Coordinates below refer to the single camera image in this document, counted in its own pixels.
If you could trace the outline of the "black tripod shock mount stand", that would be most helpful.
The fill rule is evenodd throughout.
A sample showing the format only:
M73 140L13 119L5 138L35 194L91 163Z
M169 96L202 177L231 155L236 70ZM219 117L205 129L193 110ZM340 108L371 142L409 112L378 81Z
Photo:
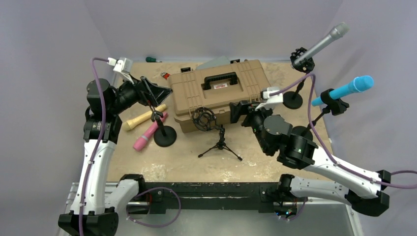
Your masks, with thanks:
M243 158L236 154L228 145L226 144L225 138L225 127L224 125L220 124L217 120L217 116L213 110L207 107L200 107L197 108L191 116L191 120L193 125L202 132L212 134L211 143L213 146L209 147L206 151L200 153L198 158L203 157L211 150L226 150L232 153L239 161L242 161Z

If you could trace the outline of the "black stand for cream microphone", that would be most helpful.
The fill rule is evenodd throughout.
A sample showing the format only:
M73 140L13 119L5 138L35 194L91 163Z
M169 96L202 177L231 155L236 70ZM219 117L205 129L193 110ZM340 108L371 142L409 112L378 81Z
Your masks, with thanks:
M150 119L156 123L157 128L154 132L153 138L155 143L159 147L169 147L171 146L177 139L177 133L175 129L171 126L166 126L164 121L167 118L163 112L158 111L154 106L150 105L151 110L151 117Z

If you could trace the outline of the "cream yellow microphone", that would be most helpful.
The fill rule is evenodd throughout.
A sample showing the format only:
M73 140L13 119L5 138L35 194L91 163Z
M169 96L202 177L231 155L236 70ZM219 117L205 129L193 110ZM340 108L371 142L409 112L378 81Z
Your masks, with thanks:
M146 113L143 113L142 115L137 116L136 118L129 119L129 120L123 122L121 128L124 131L133 130L139 124L149 120L151 118L151 115L152 115L152 111L148 111Z

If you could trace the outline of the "silver microphone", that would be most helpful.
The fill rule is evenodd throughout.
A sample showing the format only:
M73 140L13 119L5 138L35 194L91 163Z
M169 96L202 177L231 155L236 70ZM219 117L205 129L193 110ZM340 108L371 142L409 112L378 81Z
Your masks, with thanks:
M326 34L321 40L310 47L305 53L295 60L295 65L301 65L301 62L305 59L311 59L322 49L327 47L335 40L342 38L350 30L349 26L345 22L341 22L334 26L328 34Z

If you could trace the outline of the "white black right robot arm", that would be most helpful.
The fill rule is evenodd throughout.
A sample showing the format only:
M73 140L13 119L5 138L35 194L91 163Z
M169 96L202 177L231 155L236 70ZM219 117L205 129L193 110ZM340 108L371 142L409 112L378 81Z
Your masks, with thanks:
M257 108L257 103L247 100L230 103L230 122L236 123L242 115L243 127L250 127L267 156L278 154L277 161L291 169L319 174L328 180L314 180L290 174L281 175L276 187L282 200L292 198L321 198L351 206L367 216L380 216L389 208L390 196L383 192L384 183L390 182L390 173L372 172L355 165L342 168L345 161L328 155L323 147L312 140L292 132L293 126L272 109Z

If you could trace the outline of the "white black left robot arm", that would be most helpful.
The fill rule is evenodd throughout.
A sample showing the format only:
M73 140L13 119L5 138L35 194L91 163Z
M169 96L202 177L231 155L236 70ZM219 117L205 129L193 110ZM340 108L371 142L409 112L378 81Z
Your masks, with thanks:
M124 175L112 193L105 192L110 161L122 126L120 114L136 103L155 108L171 93L172 89L152 83L146 77L124 81L118 88L102 78L87 85L84 162L70 210L58 219L62 230L71 236L113 236L128 202L145 198L147 188L139 174Z

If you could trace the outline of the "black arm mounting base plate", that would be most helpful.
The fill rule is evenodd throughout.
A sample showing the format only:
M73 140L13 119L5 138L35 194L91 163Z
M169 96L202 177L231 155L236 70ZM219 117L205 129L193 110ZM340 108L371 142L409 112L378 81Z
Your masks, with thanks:
M275 213L284 203L303 202L303 198L278 189L278 182L145 182L131 201L149 205L151 214L179 208ZM146 190L150 193L141 196Z

